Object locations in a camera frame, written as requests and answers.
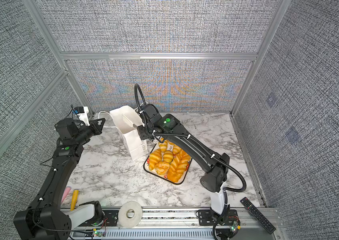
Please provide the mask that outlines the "white paper gift bag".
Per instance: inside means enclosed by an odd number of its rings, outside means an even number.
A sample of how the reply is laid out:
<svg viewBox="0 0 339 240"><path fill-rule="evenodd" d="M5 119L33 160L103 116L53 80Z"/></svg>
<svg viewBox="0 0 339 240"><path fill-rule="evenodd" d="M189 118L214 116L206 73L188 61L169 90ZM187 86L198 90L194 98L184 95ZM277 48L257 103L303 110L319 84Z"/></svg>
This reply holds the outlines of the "white paper gift bag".
<svg viewBox="0 0 339 240"><path fill-rule="evenodd" d="M133 124L143 125L135 109L130 106L122 106L110 112L100 111L98 113L98 119L100 119L101 114L107 114L112 118L114 126L104 126L104 128L118 129L125 148L128 150L133 161L137 161L147 155L147 141L142 141L137 129L133 127Z"/></svg>

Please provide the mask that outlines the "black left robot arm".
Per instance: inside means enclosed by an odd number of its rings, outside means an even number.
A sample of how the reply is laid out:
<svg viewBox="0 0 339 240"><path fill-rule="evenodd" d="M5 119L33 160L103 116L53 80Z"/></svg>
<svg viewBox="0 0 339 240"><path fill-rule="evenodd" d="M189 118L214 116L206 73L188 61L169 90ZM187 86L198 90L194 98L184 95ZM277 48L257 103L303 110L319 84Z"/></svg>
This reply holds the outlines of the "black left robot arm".
<svg viewBox="0 0 339 240"><path fill-rule="evenodd" d="M72 214L61 211L61 200L71 176L80 161L83 146L102 133L105 119L83 121L65 118L55 125L59 134L51 157L49 173L35 199L24 211L17 212L14 225L23 240L66 240L83 223L102 224L104 212L98 201L80 205Z"/></svg>

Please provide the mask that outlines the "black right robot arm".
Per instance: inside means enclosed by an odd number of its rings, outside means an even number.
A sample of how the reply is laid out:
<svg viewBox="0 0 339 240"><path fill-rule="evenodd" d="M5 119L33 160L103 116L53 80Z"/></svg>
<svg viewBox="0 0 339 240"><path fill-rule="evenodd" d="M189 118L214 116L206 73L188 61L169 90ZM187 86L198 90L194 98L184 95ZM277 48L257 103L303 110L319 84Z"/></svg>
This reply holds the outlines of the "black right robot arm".
<svg viewBox="0 0 339 240"><path fill-rule="evenodd" d="M194 137L176 117L171 114L162 116L154 105L148 104L139 84L134 85L134 95L138 108L137 114L142 120L142 123L137 126L140 139L157 140L160 143L163 142L161 139L168 140L198 163L205 172L200 178L200 183L211 193L211 210L218 215L216 223L221 223L229 209L227 192L244 192L246 190L244 177L229 165L230 158L226 153L218 154L211 150ZM241 188L234 189L226 186L228 171L237 175L242 183Z"/></svg>

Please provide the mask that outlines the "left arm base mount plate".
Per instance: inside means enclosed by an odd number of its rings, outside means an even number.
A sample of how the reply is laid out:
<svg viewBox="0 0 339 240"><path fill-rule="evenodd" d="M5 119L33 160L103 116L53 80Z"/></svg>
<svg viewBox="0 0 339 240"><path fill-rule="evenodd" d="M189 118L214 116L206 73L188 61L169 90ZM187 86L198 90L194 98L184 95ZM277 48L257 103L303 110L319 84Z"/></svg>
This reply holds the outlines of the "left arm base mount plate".
<svg viewBox="0 0 339 240"><path fill-rule="evenodd" d="M100 228L104 226L115 227L118 223L119 210L95 211L95 216L87 221L91 227Z"/></svg>

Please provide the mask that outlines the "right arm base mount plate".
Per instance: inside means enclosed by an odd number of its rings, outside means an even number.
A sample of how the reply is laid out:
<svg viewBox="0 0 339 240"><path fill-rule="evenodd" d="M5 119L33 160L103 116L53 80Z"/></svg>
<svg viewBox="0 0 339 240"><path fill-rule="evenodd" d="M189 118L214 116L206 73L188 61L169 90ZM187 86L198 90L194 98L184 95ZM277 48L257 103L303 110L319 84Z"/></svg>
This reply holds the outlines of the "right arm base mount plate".
<svg viewBox="0 0 339 240"><path fill-rule="evenodd" d="M200 226L213 226L219 217L212 209L197 210L196 216ZM228 209L224 217L217 224L218 226L239 226L240 220L237 211Z"/></svg>

